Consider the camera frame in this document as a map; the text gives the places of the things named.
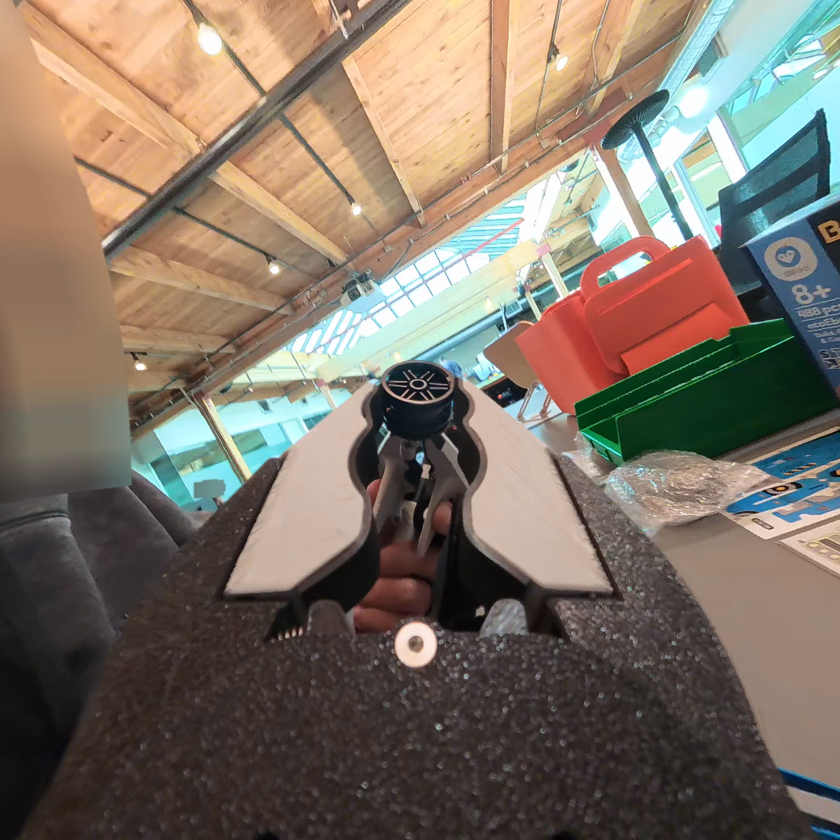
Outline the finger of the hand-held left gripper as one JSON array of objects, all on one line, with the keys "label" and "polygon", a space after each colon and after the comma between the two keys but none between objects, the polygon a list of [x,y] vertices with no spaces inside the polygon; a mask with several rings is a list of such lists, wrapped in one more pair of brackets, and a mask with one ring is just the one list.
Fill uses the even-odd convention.
[{"label": "finger of the hand-held left gripper", "polygon": [[419,533],[417,551],[426,554],[434,536],[434,515],[445,501],[454,501],[469,486],[459,466],[457,447],[447,436],[433,436],[423,443],[425,463],[430,465],[432,493],[424,514],[423,528]]},{"label": "finger of the hand-held left gripper", "polygon": [[417,538],[419,449],[418,442],[404,439],[386,439],[380,447],[381,481],[373,501],[374,527],[380,545]]}]

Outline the green plastic bin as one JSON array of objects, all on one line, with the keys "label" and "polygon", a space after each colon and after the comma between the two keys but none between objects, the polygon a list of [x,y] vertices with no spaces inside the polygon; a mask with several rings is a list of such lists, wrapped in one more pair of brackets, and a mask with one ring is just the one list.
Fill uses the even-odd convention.
[{"label": "green plastic bin", "polygon": [[651,452],[706,456],[772,436],[838,408],[785,321],[731,329],[586,397],[582,435],[619,466]]}]

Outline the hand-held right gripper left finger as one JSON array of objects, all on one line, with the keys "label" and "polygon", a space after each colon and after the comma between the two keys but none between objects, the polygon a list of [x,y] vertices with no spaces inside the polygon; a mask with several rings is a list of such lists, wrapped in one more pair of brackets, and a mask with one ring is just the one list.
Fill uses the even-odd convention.
[{"label": "hand-held right gripper left finger", "polygon": [[224,589],[229,599],[361,601],[380,574],[368,486],[377,387],[364,384],[281,460]]}]

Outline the large clear plastic bag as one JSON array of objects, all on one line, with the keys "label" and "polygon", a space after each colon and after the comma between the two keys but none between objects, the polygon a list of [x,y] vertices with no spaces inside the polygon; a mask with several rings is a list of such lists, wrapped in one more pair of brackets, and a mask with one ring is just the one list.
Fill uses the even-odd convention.
[{"label": "large clear plastic bag", "polygon": [[755,465],[677,450],[646,453],[616,466],[582,434],[575,436],[574,448],[563,457],[648,534],[723,513],[774,481]]}]

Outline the black floor lamp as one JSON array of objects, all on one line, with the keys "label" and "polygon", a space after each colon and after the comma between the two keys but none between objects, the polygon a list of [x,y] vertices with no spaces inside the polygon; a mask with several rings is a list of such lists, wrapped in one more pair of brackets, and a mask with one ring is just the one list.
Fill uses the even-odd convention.
[{"label": "black floor lamp", "polygon": [[646,135],[645,128],[661,114],[669,102],[669,92],[660,89],[632,106],[605,133],[601,147],[604,151],[615,151],[625,142],[635,138],[641,148],[644,158],[654,174],[659,190],[668,205],[684,240],[688,242],[693,234],[690,226],[679,209],[679,204],[671,190],[667,177],[660,167],[654,149]]}]

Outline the black toy wheel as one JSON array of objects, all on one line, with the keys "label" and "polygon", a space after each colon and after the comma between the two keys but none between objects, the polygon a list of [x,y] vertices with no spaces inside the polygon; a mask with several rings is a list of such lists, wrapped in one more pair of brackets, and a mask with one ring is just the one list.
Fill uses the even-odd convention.
[{"label": "black toy wheel", "polygon": [[394,364],[380,384],[384,426],[391,435],[415,442],[442,434],[453,417],[455,384],[455,377],[438,364]]}]

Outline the beige back chair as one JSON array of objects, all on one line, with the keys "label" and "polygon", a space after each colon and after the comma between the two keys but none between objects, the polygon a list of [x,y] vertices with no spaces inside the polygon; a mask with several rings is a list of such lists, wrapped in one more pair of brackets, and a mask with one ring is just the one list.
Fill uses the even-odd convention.
[{"label": "beige back chair", "polygon": [[[517,344],[517,339],[534,325],[535,322],[519,321],[483,350],[488,362],[497,367],[515,385],[527,388],[517,414],[519,423],[526,427],[545,423],[562,414],[562,410],[553,402],[552,397],[545,390],[538,375]],[[527,416],[526,410],[529,402],[533,394],[538,391],[544,392],[542,407],[537,413]]]}]

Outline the dark blue robot kit box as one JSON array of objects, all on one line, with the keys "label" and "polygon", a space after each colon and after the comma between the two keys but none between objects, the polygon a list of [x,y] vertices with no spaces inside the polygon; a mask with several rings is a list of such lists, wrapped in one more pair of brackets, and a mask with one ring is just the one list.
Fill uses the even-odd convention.
[{"label": "dark blue robot kit box", "polygon": [[838,394],[839,193],[772,224],[741,249]]}]

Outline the person's left hand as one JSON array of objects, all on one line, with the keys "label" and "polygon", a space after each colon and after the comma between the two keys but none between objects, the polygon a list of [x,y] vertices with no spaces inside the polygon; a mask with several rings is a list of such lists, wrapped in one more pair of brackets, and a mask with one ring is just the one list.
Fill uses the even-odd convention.
[{"label": "person's left hand", "polygon": [[425,553],[412,540],[397,540],[397,521],[388,518],[380,531],[380,576],[365,598],[353,609],[357,634],[385,634],[400,622],[428,614],[440,552],[448,536],[452,503],[443,501],[434,513],[436,538]]}]

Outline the black office chair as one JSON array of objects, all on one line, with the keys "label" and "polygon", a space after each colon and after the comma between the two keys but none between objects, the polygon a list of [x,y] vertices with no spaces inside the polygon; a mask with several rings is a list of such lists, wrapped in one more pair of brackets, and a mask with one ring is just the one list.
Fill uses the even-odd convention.
[{"label": "black office chair", "polygon": [[764,298],[760,276],[742,247],[769,226],[830,191],[831,145],[824,109],[741,180],[719,192],[718,259],[739,301]]}]

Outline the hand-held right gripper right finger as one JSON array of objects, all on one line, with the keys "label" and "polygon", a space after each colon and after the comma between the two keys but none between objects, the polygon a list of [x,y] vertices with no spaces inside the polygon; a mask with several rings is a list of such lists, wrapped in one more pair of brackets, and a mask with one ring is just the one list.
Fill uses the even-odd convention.
[{"label": "hand-held right gripper right finger", "polygon": [[466,479],[455,568],[476,599],[606,595],[613,586],[554,457],[467,381],[454,397]]}]

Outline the blue sticker sheet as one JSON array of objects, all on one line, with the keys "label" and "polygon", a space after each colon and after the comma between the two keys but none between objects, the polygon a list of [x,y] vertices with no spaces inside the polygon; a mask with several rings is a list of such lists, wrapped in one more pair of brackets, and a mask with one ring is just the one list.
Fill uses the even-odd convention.
[{"label": "blue sticker sheet", "polygon": [[763,540],[777,540],[838,519],[838,427],[780,448],[752,466],[770,482],[723,511],[731,522]]}]

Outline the person's grey sweatshirt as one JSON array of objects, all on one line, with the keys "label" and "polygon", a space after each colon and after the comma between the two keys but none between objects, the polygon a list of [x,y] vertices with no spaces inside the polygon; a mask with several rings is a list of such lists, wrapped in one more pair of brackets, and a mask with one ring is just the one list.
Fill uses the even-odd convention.
[{"label": "person's grey sweatshirt", "polygon": [[1,506],[1,838],[17,838],[60,764],[142,594],[214,510],[128,486]]}]

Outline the grey desk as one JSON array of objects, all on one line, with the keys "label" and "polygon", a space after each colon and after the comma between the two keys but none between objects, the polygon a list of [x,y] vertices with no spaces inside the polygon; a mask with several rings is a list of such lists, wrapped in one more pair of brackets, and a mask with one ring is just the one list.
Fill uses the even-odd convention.
[{"label": "grey desk", "polygon": [[838,579],[723,517],[650,539],[575,464],[575,420],[532,433],[557,456],[621,598],[553,601],[561,638],[517,636],[558,706],[540,834],[820,838],[783,769],[838,786]]}]

